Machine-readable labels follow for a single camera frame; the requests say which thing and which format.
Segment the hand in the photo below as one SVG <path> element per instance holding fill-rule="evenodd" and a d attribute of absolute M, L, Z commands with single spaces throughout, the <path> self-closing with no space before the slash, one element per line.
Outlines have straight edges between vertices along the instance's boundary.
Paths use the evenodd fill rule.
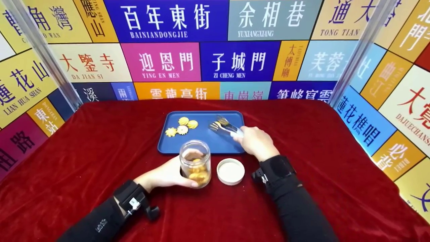
<path fill-rule="evenodd" d="M 271 157 L 279 155 L 279 151 L 273 145 L 270 136 L 257 127 L 242 126 L 243 138 L 233 138 L 250 155 L 254 155 L 258 161 L 265 161 Z"/>
<path fill-rule="evenodd" d="M 199 186 L 197 182 L 181 176 L 180 169 L 181 161 L 179 160 L 179 156 L 176 156 L 163 165 L 134 179 L 134 182 L 141 184 L 147 192 L 151 192 L 152 189 L 158 186 Z"/>

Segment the black sleeve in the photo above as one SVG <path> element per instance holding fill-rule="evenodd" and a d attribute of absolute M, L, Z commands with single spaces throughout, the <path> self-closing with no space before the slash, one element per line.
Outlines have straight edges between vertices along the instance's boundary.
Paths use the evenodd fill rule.
<path fill-rule="evenodd" d="M 109 198 L 90 214 L 69 228 L 58 242 L 104 242 L 112 241 L 124 224 L 124 216 L 115 202 Z"/>
<path fill-rule="evenodd" d="M 276 182 L 268 192 L 276 203 L 288 241 L 338 241 L 332 226 L 296 175 Z"/>

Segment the yellow sign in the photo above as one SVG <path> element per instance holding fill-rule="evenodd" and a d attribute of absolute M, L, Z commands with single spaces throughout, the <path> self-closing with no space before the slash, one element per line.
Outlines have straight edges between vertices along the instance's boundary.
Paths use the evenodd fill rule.
<path fill-rule="evenodd" d="M 50 44 L 71 82 L 132 81 L 119 43 Z"/>
<path fill-rule="evenodd" d="M 103 0 L 74 0 L 94 43 L 118 42 Z"/>
<path fill-rule="evenodd" d="M 377 1 L 326 0 L 319 12 L 312 40 L 358 40 Z"/>
<path fill-rule="evenodd" d="M 379 112 L 429 156 L 430 83 L 421 80 L 430 80 L 430 73 L 412 66 Z"/>
<path fill-rule="evenodd" d="M 1 32 L 12 49 L 16 53 L 30 49 L 31 46 L 27 43 L 27 38 L 2 2 L 0 2 L 0 12 L 2 13 L 0 15 Z"/>
<path fill-rule="evenodd" d="M 0 70 L 2 128 L 57 88 L 32 50 L 0 62 Z"/>
<path fill-rule="evenodd" d="M 419 1 L 389 50 L 414 62 L 430 41 L 430 1 Z"/>
<path fill-rule="evenodd" d="M 372 156 L 391 180 L 396 180 L 425 157 L 401 132 L 396 131 Z"/>
<path fill-rule="evenodd" d="M 360 95 L 379 109 L 411 66 L 409 61 L 387 51 Z"/>
<path fill-rule="evenodd" d="M 307 40 L 282 41 L 276 62 L 274 81 L 295 81 L 306 53 Z"/>
<path fill-rule="evenodd" d="M 417 5 L 417 2 L 418 0 L 396 0 L 392 12 L 388 15 L 388 18 L 385 20 L 384 25 L 380 28 L 376 36 L 375 43 L 388 49 L 400 28 L 408 19 L 409 14 L 411 14 L 415 5 Z"/>
<path fill-rule="evenodd" d="M 64 124 L 64 120 L 47 98 L 33 106 L 27 113 L 48 137 Z"/>
<path fill-rule="evenodd" d="M 425 158 L 414 168 L 399 178 L 395 184 L 400 196 L 412 209 L 430 223 L 430 160 Z"/>
<path fill-rule="evenodd" d="M 139 100 L 163 98 L 219 99 L 220 83 L 205 82 L 135 82 Z"/>
<path fill-rule="evenodd" d="M 23 0 L 25 7 L 48 43 L 91 43 L 73 0 Z M 6 39 L 16 52 L 29 48 L 27 38 L 11 14 L 2 16 Z"/>

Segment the table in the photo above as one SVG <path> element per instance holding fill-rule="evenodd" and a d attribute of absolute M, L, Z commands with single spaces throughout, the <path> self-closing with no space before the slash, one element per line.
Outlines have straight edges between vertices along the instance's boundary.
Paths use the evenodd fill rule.
<path fill-rule="evenodd" d="M 247 126 L 270 134 L 341 241 L 430 241 L 430 227 L 400 197 L 341 118 L 313 100 L 160 99 L 84 104 L 0 183 L 3 241 L 53 241 L 102 203 L 125 180 L 172 156 L 157 151 L 167 113 L 237 110 Z M 213 155 L 212 168 L 227 156 Z M 134 216 L 120 241 L 283 241 L 276 209 L 251 180 L 258 168 L 234 155 L 246 174 L 237 186 L 214 175 L 200 190 L 155 189 L 155 223 Z"/>

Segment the colorful sign backdrop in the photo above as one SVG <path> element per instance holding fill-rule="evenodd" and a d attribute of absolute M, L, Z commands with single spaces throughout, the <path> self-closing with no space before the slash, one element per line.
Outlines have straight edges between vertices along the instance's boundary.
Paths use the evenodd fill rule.
<path fill-rule="evenodd" d="M 327 102 L 377 2 L 23 0 L 83 102 Z M 73 111 L 10 11 L 2 4 L 0 11 L 0 139 L 7 143 L 0 145 L 0 164 L 10 164 L 6 174 L 28 154 L 25 144 L 27 150 L 38 145 Z M 428 0 L 397 0 L 335 107 L 421 214 L 418 201 L 430 183 L 418 174 L 430 162 L 429 16 Z"/>
<path fill-rule="evenodd" d="M 339 1 L 351 9 L 357 2 Z M 401 197 L 430 222 L 429 19 L 430 1 L 396 1 L 335 108 Z"/>

